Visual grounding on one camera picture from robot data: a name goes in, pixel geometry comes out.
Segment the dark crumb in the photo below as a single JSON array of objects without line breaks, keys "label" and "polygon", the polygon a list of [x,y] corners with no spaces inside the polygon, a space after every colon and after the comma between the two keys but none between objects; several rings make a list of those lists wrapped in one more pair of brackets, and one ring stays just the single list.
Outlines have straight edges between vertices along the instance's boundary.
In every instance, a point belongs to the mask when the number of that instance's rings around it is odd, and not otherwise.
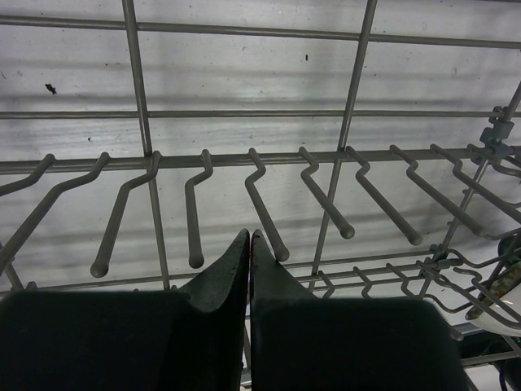
[{"label": "dark crumb", "polygon": [[46,88],[47,88],[47,89],[49,90],[49,92],[51,92],[53,95],[58,94],[58,93],[56,92],[56,89],[52,86],[52,84],[50,84],[50,83],[49,83],[49,84],[46,84]]}]

